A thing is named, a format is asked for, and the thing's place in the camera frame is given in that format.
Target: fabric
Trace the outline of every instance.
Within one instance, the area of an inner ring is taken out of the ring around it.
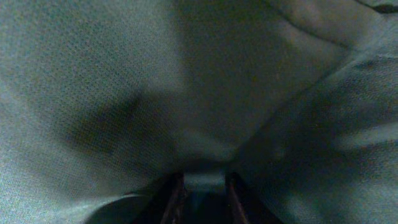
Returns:
[[[0,223],[123,223],[209,161],[283,222],[394,223],[397,14],[297,2],[2,1]]]

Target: gray fabric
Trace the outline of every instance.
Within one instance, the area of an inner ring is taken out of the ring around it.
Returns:
[[[0,223],[93,222],[129,192],[133,218],[165,174],[234,159],[287,223],[398,219],[396,15],[335,40],[275,8],[3,1]]]

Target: clothing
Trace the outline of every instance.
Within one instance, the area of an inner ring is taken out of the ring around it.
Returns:
[[[0,223],[128,200],[99,219],[124,223],[211,162],[285,223],[393,223],[397,14],[378,18],[349,46],[262,2],[3,1]]]

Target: teal fabric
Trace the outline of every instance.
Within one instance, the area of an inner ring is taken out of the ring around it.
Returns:
[[[353,6],[2,1],[0,223],[122,223],[203,161],[286,223],[398,220],[397,16]]]

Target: textured fabric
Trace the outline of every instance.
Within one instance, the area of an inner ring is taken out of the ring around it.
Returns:
[[[132,218],[204,161],[286,223],[398,220],[397,16],[314,2],[2,1],[0,223]]]

